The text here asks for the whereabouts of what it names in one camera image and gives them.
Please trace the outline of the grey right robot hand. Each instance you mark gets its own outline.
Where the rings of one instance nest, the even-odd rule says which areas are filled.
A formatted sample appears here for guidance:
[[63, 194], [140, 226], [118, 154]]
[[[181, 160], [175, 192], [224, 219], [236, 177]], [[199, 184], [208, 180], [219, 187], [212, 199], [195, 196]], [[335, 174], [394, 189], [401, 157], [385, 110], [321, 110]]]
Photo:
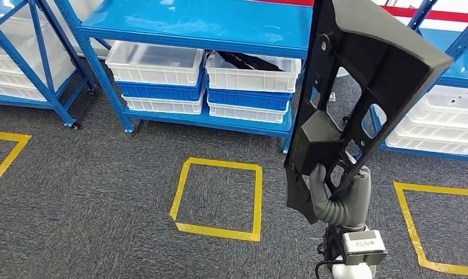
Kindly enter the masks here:
[[346, 195], [332, 201], [324, 185], [326, 168], [317, 164], [309, 176], [313, 212], [318, 220], [332, 226], [358, 228], [365, 224], [371, 197], [370, 169], [363, 166], [353, 177]]

